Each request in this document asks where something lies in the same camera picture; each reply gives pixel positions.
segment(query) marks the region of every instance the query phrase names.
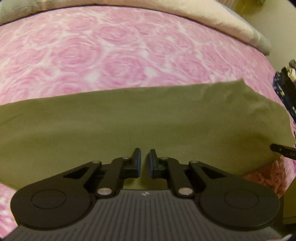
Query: logo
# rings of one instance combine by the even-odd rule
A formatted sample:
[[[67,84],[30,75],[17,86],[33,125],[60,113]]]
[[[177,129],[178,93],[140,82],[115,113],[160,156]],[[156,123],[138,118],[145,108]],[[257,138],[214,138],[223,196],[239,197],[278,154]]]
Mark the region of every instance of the logo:
[[[144,197],[148,197],[150,195],[150,193],[149,192],[142,192],[141,195]]]

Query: gray ribbed plate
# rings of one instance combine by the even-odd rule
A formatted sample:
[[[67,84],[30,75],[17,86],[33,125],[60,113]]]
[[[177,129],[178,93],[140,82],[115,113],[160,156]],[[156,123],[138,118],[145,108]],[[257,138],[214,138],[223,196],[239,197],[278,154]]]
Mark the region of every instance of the gray ribbed plate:
[[[271,227],[232,231],[210,222],[191,199],[171,191],[122,190],[100,199],[79,222],[62,229],[17,227],[5,241],[266,241],[280,238]]]

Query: bed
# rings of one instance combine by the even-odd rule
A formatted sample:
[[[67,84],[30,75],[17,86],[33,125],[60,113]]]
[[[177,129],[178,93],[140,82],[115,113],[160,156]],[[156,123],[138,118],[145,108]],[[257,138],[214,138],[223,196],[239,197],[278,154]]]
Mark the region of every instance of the bed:
[[[176,15],[132,7],[72,7],[4,24],[0,32],[0,105],[239,78],[282,104],[272,87],[275,70],[260,51]],[[292,119],[291,130],[295,134]],[[295,173],[296,162],[280,158],[244,177],[282,196]],[[0,184],[0,237],[16,227],[9,208],[14,192]]]

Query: olive green cloth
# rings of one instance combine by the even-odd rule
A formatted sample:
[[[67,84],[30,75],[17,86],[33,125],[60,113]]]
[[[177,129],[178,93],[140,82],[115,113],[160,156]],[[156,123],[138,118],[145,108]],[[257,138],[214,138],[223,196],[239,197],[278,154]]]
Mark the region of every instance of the olive green cloth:
[[[189,86],[129,88],[32,99],[0,106],[0,181],[13,188],[78,165],[151,148],[181,163],[199,160],[236,175],[278,155],[271,143],[292,146],[281,105],[243,80]],[[142,177],[127,188],[164,188]]]

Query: pink rose pattern fabric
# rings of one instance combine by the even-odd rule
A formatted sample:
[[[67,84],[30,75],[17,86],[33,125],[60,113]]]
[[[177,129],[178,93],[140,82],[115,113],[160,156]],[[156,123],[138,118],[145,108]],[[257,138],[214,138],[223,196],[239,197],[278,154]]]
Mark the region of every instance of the pink rose pattern fabric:
[[[0,26],[0,104],[128,87],[215,83],[244,78],[281,103],[274,69],[258,50],[167,13],[88,6],[43,12]],[[247,179],[279,196],[296,163],[281,158]],[[0,185],[0,236],[15,226],[14,191]]]

